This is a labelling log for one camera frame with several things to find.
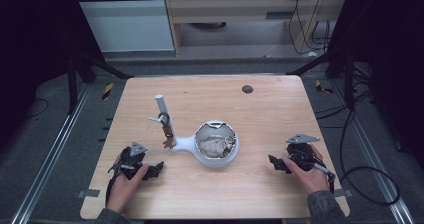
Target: person's right hand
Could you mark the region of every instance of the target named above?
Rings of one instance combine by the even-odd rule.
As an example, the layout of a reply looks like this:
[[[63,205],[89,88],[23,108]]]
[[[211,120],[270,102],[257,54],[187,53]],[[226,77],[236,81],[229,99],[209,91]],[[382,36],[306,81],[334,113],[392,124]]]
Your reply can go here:
[[[313,145],[311,145],[311,147],[315,156],[322,160],[322,155],[318,152],[318,150]],[[288,158],[283,158],[283,161],[287,168],[289,168],[302,183],[302,186],[308,195],[317,191],[330,190],[327,175],[323,171],[315,167],[309,171],[304,171],[294,161]]]

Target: person's left hand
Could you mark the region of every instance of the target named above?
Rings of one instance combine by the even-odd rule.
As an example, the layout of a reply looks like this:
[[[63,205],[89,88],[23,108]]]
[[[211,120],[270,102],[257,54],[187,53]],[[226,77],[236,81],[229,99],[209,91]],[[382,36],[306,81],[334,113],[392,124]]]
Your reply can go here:
[[[144,177],[144,175],[146,175],[148,168],[149,165],[144,164],[142,167],[140,167],[140,169],[138,169],[137,173],[133,178],[131,178],[131,180],[128,180],[124,173],[119,174],[112,186],[106,208],[116,213],[122,214],[131,197],[137,190],[141,179]]]

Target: wooden table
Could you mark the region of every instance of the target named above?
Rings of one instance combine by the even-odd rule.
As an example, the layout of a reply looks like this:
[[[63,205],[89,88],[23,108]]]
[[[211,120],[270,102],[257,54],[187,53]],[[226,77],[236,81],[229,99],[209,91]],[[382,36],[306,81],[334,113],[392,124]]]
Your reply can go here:
[[[253,92],[242,91],[244,85]],[[228,166],[209,168],[191,153],[164,149],[156,94],[163,94],[175,134],[193,135],[209,120],[227,122],[237,133],[240,152]],[[90,189],[81,209],[95,219],[104,207],[107,171],[132,140],[148,152],[144,163],[164,161],[159,178],[143,181],[128,205],[131,219],[249,219],[309,216],[306,194],[294,175],[275,171],[268,155],[287,156],[286,139],[297,133],[321,137],[314,145],[335,173],[320,129],[298,76],[185,76],[128,80]],[[340,188],[336,180],[335,188]],[[338,197],[346,215],[345,197]]]

